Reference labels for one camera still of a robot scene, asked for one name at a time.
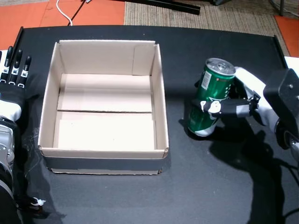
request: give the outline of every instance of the can lid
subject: can lid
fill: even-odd
[[[235,74],[235,67],[223,59],[209,58],[206,61],[206,66],[210,70],[224,76],[233,76]]]

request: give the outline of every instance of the cardboard box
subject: cardboard box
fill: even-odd
[[[159,45],[57,42],[38,146],[55,173],[158,174],[169,149]]]

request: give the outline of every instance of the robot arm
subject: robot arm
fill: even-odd
[[[193,100],[192,104],[211,117],[254,118],[275,133],[278,144],[291,148],[299,162],[299,78],[293,70],[280,71],[265,84],[247,70],[236,67],[236,83],[243,99]]]
[[[0,222],[20,223],[16,208],[40,210],[45,202],[37,198],[14,195],[13,165],[15,151],[19,150],[20,132],[16,121],[20,118],[25,103],[25,85],[31,57],[25,60],[19,76],[22,50],[16,53],[15,63],[10,68],[13,48],[9,47],[0,70]]]

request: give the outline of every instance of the black table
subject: black table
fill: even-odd
[[[58,175],[46,168],[37,148],[38,127],[53,46],[65,39],[160,44],[170,137],[160,175]],[[49,213],[46,219],[24,215],[26,224],[274,224],[298,207],[296,182],[281,166],[296,162],[266,127],[254,119],[225,120],[208,140],[197,140],[184,128],[205,60],[226,59],[266,81],[284,67],[274,38],[187,28],[77,26],[24,29],[19,47],[33,60],[28,107],[20,121],[28,183],[17,171],[16,192],[27,190],[47,200]],[[286,223],[298,220],[296,213]]]

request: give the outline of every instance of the black cable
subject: black cable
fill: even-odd
[[[73,17],[71,18],[71,20],[73,21],[73,19],[75,19],[76,15],[78,14],[78,12],[80,11],[80,9],[82,8],[82,6],[84,5],[85,0],[82,0],[82,3],[80,5],[80,7],[77,9],[77,11],[75,12],[75,14],[73,15]]]

